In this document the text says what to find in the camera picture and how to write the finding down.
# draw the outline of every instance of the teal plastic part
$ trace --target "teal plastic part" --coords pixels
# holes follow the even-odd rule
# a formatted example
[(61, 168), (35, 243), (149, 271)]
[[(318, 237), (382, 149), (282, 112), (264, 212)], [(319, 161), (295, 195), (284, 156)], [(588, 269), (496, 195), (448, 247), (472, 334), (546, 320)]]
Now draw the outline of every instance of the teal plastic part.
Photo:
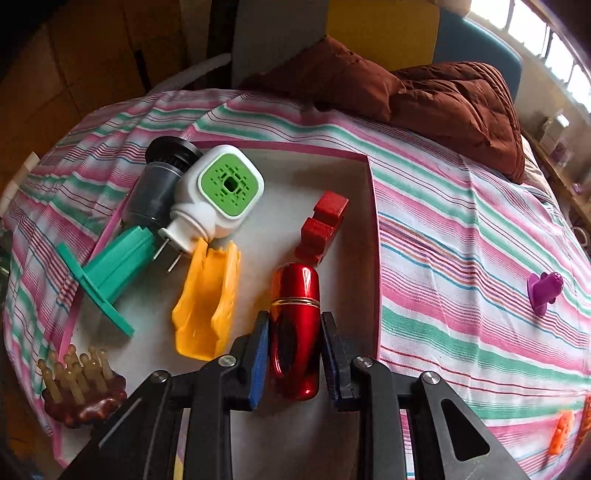
[(66, 244), (58, 245), (57, 252), (92, 301), (123, 333), (132, 336), (134, 328), (111, 304), (151, 262), (156, 252), (154, 234), (147, 228), (131, 228), (107, 245), (84, 268)]

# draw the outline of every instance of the blue gripper pad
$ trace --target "blue gripper pad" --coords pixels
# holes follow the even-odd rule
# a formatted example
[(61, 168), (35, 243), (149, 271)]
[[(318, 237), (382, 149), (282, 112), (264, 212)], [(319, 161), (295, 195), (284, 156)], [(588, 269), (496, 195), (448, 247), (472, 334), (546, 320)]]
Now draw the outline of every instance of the blue gripper pad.
[(265, 389), (265, 377), (267, 376), (267, 364), (269, 355), (269, 321), (261, 326), (261, 334), (259, 337), (258, 346), (254, 363), (251, 370), (251, 389), (248, 393), (248, 401), (251, 409), (258, 407), (262, 398), (263, 390)]

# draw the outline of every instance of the red wooden block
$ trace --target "red wooden block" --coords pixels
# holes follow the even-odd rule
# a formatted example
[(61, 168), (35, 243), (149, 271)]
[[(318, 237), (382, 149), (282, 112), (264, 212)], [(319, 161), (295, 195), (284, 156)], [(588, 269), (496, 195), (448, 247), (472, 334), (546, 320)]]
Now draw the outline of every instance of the red wooden block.
[(319, 222), (338, 228), (349, 199), (327, 190), (314, 207), (314, 218)]
[(317, 266), (329, 249), (343, 220), (349, 200), (334, 192), (324, 192), (316, 206), (314, 216), (306, 219), (301, 228), (301, 242), (295, 249), (296, 257)]

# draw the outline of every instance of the brown blanket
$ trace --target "brown blanket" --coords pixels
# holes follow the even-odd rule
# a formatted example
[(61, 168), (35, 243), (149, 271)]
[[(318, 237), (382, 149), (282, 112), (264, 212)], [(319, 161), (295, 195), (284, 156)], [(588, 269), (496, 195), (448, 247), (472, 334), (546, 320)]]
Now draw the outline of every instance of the brown blanket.
[(325, 102), (412, 130), (498, 170), (515, 183), (524, 174), (517, 114), (498, 70), (457, 62), (387, 72), (325, 37), (243, 87)]

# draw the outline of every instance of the red lipstick case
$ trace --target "red lipstick case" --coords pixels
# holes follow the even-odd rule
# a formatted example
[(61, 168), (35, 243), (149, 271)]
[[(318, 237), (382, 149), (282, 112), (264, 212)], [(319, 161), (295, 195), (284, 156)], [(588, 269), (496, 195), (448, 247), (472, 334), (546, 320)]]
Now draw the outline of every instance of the red lipstick case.
[(271, 375), (291, 400), (316, 396), (320, 375), (320, 287), (312, 267), (288, 263), (271, 284)]

